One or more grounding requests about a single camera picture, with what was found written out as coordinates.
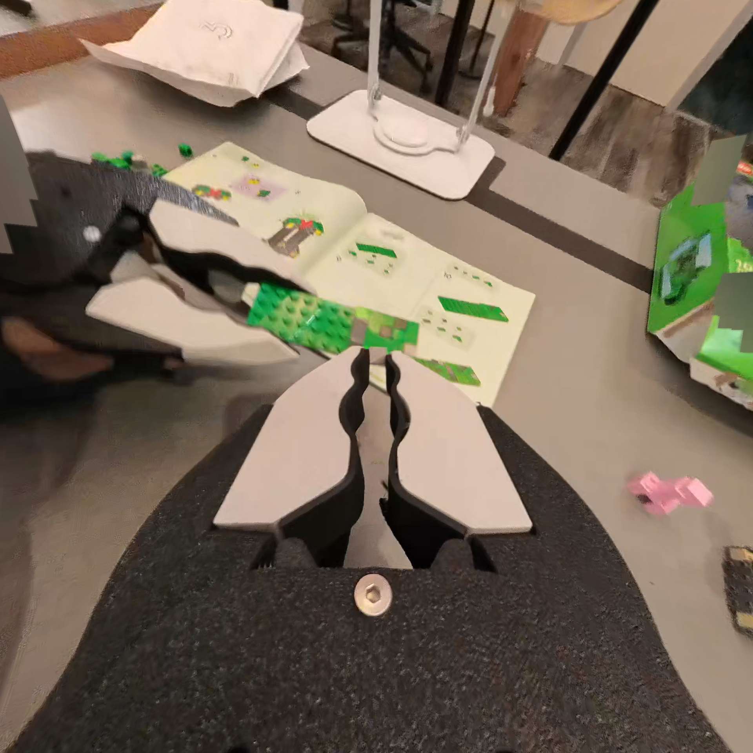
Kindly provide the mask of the scatter of small green bricks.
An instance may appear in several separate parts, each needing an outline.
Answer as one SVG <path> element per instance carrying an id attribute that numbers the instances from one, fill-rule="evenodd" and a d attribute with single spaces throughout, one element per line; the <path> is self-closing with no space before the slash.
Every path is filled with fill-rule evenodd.
<path id="1" fill-rule="evenodd" d="M 169 178 L 172 171 L 161 164 L 151 163 L 146 158 L 133 150 L 121 151 L 118 155 L 109 156 L 102 152 L 93 152 L 89 163 L 94 166 L 106 166 L 128 174 L 147 175 L 162 182 L 170 182 L 185 187 L 185 178 Z"/>

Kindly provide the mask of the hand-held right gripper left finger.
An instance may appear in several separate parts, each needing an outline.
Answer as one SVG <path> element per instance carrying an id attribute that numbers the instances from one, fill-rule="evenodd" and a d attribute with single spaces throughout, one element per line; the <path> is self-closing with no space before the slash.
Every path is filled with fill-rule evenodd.
<path id="1" fill-rule="evenodd" d="M 215 514 L 215 527 L 281 534 L 360 466 L 369 352 L 350 347 L 274 403 Z"/>

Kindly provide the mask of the green brick set box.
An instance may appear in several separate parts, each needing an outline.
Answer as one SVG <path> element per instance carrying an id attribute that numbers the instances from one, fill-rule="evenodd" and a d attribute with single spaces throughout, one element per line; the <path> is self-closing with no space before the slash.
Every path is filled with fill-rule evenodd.
<path id="1" fill-rule="evenodd" d="M 751 136 L 711 143 L 660 211 L 648 334 L 691 379 L 752 410 Z"/>

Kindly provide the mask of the grey desk with brown edge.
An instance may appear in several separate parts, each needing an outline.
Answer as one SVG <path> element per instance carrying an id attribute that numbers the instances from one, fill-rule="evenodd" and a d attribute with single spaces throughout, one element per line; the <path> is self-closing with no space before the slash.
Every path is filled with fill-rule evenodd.
<path id="1" fill-rule="evenodd" d="M 1 37 L 1 80 L 33 73 L 88 55 L 97 46 L 130 40 L 160 4 L 130 8 Z"/>

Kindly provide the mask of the black brick tower model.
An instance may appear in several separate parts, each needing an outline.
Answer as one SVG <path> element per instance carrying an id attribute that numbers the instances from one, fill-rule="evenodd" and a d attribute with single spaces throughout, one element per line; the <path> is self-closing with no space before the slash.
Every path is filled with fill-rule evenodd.
<path id="1" fill-rule="evenodd" d="M 722 563 L 725 598 L 736 631 L 752 638 L 752 549 L 727 546 Z"/>

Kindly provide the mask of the small pink brick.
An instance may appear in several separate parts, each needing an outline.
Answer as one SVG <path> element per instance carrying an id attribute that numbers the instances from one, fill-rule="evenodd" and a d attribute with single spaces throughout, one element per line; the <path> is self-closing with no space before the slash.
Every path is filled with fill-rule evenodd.
<path id="1" fill-rule="evenodd" d="M 696 477 L 663 479 L 647 473 L 632 479 L 626 488 L 645 512 L 658 516 L 669 515 L 679 507 L 708 507 L 715 501 L 710 489 Z"/>

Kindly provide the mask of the building instruction booklet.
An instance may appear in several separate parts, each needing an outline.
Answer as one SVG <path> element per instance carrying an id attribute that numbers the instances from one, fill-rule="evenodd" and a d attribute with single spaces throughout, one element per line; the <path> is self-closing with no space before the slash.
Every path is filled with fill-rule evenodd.
<path id="1" fill-rule="evenodd" d="M 240 228 L 292 258 L 324 300 L 377 314 L 370 329 L 405 319 L 413 353 L 492 407 L 535 295 L 472 267 L 368 212 L 338 184 L 277 166 L 231 142 L 164 179 L 218 206 Z"/>

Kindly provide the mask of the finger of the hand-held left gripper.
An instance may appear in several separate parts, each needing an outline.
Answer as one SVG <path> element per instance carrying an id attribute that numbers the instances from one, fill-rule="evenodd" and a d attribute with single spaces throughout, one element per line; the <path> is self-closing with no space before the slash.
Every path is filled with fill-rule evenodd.
<path id="1" fill-rule="evenodd" d="M 242 284 L 313 288 L 293 260 L 232 224 L 158 200 L 148 227 L 162 259 L 197 287 L 208 288 L 210 273 L 220 272 Z"/>
<path id="2" fill-rule="evenodd" d="M 270 365 L 299 356 L 266 330 L 240 324 L 219 310 L 198 309 L 154 279 L 100 287 L 87 315 L 173 346 L 193 364 Z"/>

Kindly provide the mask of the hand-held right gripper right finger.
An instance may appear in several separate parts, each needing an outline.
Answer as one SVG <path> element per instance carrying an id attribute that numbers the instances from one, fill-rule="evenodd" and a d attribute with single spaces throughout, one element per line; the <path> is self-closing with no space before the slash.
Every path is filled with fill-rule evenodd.
<path id="1" fill-rule="evenodd" d="M 403 353 L 385 360 L 393 444 L 388 499 L 469 535 L 522 534 L 533 523 L 479 406 Z"/>

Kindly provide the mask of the person's left hand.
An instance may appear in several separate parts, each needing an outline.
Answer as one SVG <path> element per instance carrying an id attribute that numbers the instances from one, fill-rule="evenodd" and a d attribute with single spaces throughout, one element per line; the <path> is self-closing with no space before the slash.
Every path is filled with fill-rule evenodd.
<path id="1" fill-rule="evenodd" d="M 184 366 L 180 357 L 81 349 L 23 318 L 2 316 L 2 417 L 86 398 L 113 383 L 167 376 Z"/>

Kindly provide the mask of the green studded brick plate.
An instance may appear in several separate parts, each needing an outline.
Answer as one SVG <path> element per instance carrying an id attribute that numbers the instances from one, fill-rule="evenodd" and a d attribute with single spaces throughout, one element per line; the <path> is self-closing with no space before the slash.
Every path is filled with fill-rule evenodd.
<path id="1" fill-rule="evenodd" d="M 269 283 L 248 284 L 242 302 L 249 307 L 247 324 L 287 344 L 326 355 L 351 346 L 383 348 L 414 355 L 419 324 L 363 306 L 346 306 Z"/>

